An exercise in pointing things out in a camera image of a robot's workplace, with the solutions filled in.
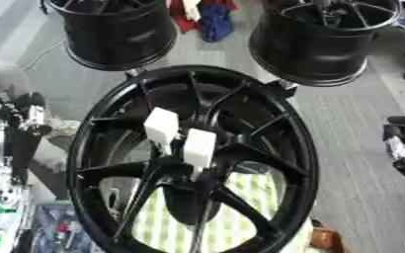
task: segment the rim lip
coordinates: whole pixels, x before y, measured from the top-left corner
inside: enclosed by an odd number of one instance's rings
[[[84,16],[84,17],[117,17],[120,15],[126,15],[126,14],[133,14],[137,15],[140,14],[140,16],[148,14],[150,11],[156,10],[156,8],[159,8],[162,6],[162,2],[164,2],[164,7],[167,8],[166,2],[161,1],[161,0],[153,0],[151,3],[148,3],[146,5],[143,5],[139,8],[133,9],[133,10],[127,10],[123,12],[113,12],[113,13],[100,13],[100,14],[94,14],[94,13],[82,13],[82,12],[75,12],[75,11],[69,11],[59,5],[56,5],[53,3],[53,0],[48,0],[48,4],[50,7],[58,11],[60,14],[68,14],[68,15],[76,15],[76,16]]]
[[[279,95],[271,95],[275,94],[269,88],[267,88],[263,83],[258,81],[257,79],[248,76],[246,74],[229,70],[220,67],[214,66],[204,66],[204,65],[183,65],[183,66],[172,66],[172,67],[165,67],[160,68],[152,71],[146,71],[141,73],[140,75],[123,82],[118,87],[114,88],[111,92],[109,92],[100,102],[96,104],[96,106],[89,112],[86,116],[83,124],[77,131],[77,134],[72,141],[72,144],[69,149],[69,155],[67,158],[67,173],[66,173],[66,183],[68,188],[69,197],[72,201],[72,204],[75,208],[77,213],[78,219],[81,221],[82,225],[84,226],[85,230],[89,233],[91,238],[100,245],[104,250],[111,252],[111,253],[131,253],[127,249],[125,249],[121,245],[117,245],[113,243],[111,238],[103,231],[103,229],[93,220],[93,218],[86,212],[86,208],[83,205],[82,200],[79,198],[78,190],[76,188],[76,168],[78,168],[83,160],[84,156],[84,149],[85,146],[92,135],[92,128],[89,125],[89,121],[98,115],[104,114],[106,111],[109,110],[109,107],[114,104],[115,101],[120,99],[123,95],[129,93],[130,91],[134,90],[136,87],[136,83],[143,81],[143,80],[158,80],[157,76],[165,77],[170,76],[173,73],[180,73],[180,72],[220,72],[224,75],[230,75],[232,77],[241,78],[242,80],[248,80],[253,85],[260,85],[260,88],[263,91],[263,96],[266,96],[272,103],[283,107],[289,113],[295,117],[291,117],[290,120],[294,121],[294,125],[296,127],[293,128],[296,135],[301,136],[305,144],[301,143],[301,149],[303,149],[306,153],[303,154],[302,160],[303,163],[306,163],[309,171],[309,183],[301,183],[298,187],[304,188],[301,190],[301,196],[303,199],[302,205],[304,208],[302,211],[297,212],[289,225],[286,226],[285,233],[282,234],[280,237],[275,238],[268,238],[260,242],[258,245],[259,247],[255,246],[254,249],[260,252],[268,252],[270,250],[275,250],[277,245],[281,245],[282,248],[286,246],[289,241],[294,237],[294,235],[299,231],[302,227],[304,222],[306,221],[307,217],[310,214],[310,211],[313,207],[313,204],[316,199],[318,185],[319,185],[319,164],[318,164],[318,157],[316,154],[316,149],[313,143],[313,139],[311,134],[309,133],[305,123],[300,118],[299,114],[296,110],[283,98]],[[229,249],[226,252],[233,252],[236,248]]]
[[[254,34],[252,34],[249,38],[249,50],[250,54],[252,54],[253,59],[260,65],[262,66],[265,70],[270,72],[273,75],[279,76],[280,78],[293,82],[302,86],[309,86],[309,87],[336,87],[336,86],[342,86],[348,83],[351,83],[358,78],[360,78],[364,71],[367,68],[367,59],[364,59],[363,64],[359,69],[357,69],[355,72],[352,74],[349,74],[347,76],[341,77],[341,78],[335,78],[335,79],[308,79],[304,78],[301,76],[296,76],[293,74],[288,74],[288,73],[283,73],[282,71],[279,71],[277,67],[272,66],[268,61],[266,61],[263,57],[261,57],[260,53],[258,53],[255,48],[256,46],[253,46],[254,42]]]
[[[154,54],[143,57],[132,63],[121,63],[121,64],[112,64],[112,65],[103,64],[103,63],[95,63],[88,59],[80,57],[70,48],[69,42],[65,42],[64,47],[67,51],[67,54],[73,60],[75,60],[76,62],[78,62],[79,64],[81,64],[85,67],[89,67],[89,68],[93,68],[93,69],[97,69],[97,70],[103,70],[103,71],[124,71],[124,70],[129,70],[132,68],[136,68],[139,66],[144,66],[144,65],[153,63],[153,62],[161,59],[162,57],[167,55],[167,53],[169,53],[169,51],[175,46],[176,40],[177,40],[177,30],[175,29],[175,26],[174,26],[173,35],[171,36],[170,40],[166,43],[166,46],[164,46],[161,50],[158,50]]]

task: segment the white block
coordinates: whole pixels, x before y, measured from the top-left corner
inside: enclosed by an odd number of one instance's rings
[[[215,133],[191,128],[184,143],[184,162],[195,166],[197,170],[210,167],[215,145]]]
[[[169,145],[178,133],[178,115],[156,107],[145,120],[144,129],[148,139],[160,145]]]

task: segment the machine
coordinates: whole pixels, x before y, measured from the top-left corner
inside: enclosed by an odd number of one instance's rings
[[[20,252],[30,229],[34,203],[27,185],[28,166],[49,131],[38,93],[23,95],[0,109],[0,253]]]

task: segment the wheel spoke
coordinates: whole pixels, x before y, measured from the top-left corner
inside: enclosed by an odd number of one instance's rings
[[[224,177],[231,173],[235,165],[243,161],[262,163],[278,169],[292,183],[300,183],[307,175],[301,168],[276,155],[267,154],[242,143],[234,143],[216,150],[213,155],[213,161],[215,166],[221,169],[221,175]]]
[[[76,172],[80,178],[99,183],[105,178],[112,177],[141,178],[146,167],[146,162],[130,162],[77,169]]]
[[[358,18],[360,19],[360,21],[363,23],[363,26],[365,28],[368,27],[368,23],[366,22],[365,17],[363,16],[363,14],[361,13],[360,9],[358,9],[358,7],[355,4],[350,4],[350,7],[352,8],[352,10],[355,12],[355,14],[358,16]]]
[[[388,10],[388,9],[383,8],[383,7],[380,7],[380,6],[371,5],[371,4],[367,4],[367,3],[363,3],[363,2],[356,2],[355,4],[356,4],[357,8],[358,8],[359,6],[365,6],[365,7],[370,7],[370,8],[376,9],[376,10],[378,10],[378,11],[383,11],[383,12],[389,13],[389,14],[391,14],[392,16],[395,14],[395,11]]]
[[[249,83],[247,81],[243,81],[241,85],[236,87],[235,89],[231,90],[229,93],[225,94],[208,108],[207,113],[204,117],[204,128],[211,129],[213,128],[217,121],[219,114],[221,112],[221,108],[224,106],[225,101],[237,95],[242,89],[249,87]]]
[[[129,204],[129,207],[126,209],[127,212],[124,214],[120,225],[117,228],[117,232],[114,235],[114,241],[118,242],[122,237],[122,234],[131,230],[133,222],[135,221],[136,216],[141,211],[144,204],[147,202],[149,197],[155,192],[158,188],[158,181],[161,177],[159,170],[154,169],[147,176],[144,176],[141,182],[136,189],[133,199]]]
[[[251,135],[251,137],[256,137],[256,136],[262,134],[268,127],[273,127],[275,124],[280,123],[282,120],[285,120],[287,118],[288,118],[288,112],[284,112],[281,115],[278,115],[277,117],[272,119],[271,121],[265,123],[264,125],[259,126],[256,129],[254,129],[252,131],[252,133],[250,133],[250,135]]]
[[[192,239],[192,246],[190,253],[201,252],[201,243],[203,242],[203,233],[205,229],[205,224],[208,220],[208,215],[210,214],[212,201],[209,198],[205,198],[202,201],[202,211],[197,219],[197,224],[195,225],[194,237]]]
[[[92,126],[97,128],[103,127],[118,127],[118,128],[128,128],[133,130],[140,130],[143,128],[145,118],[142,117],[109,117],[109,118],[94,118],[90,121]]]
[[[143,99],[144,99],[144,101],[145,101],[145,105],[146,105],[146,107],[147,107],[147,111],[148,111],[149,113],[152,112],[152,110],[153,110],[153,105],[152,105],[152,102],[151,102],[151,100],[150,100],[150,98],[149,98],[149,94],[148,94],[147,88],[145,87],[144,83],[142,83],[142,82],[137,83],[137,86],[138,86],[138,89],[139,89],[139,91],[141,92],[142,96],[144,97]]]
[[[196,79],[196,73],[194,71],[189,72],[189,82],[187,84],[189,86],[189,92],[191,93],[191,96],[193,97],[196,106],[191,121],[191,127],[193,127],[197,122],[197,120],[200,118],[201,114],[203,113],[202,98],[197,88],[198,82]]]
[[[227,187],[219,187],[211,196],[214,201],[224,203],[250,219],[255,224],[259,234],[278,232],[268,219]]]

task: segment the blue cloth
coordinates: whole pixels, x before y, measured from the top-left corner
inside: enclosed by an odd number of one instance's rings
[[[230,9],[219,4],[201,4],[200,34],[206,42],[217,42],[233,31]]]

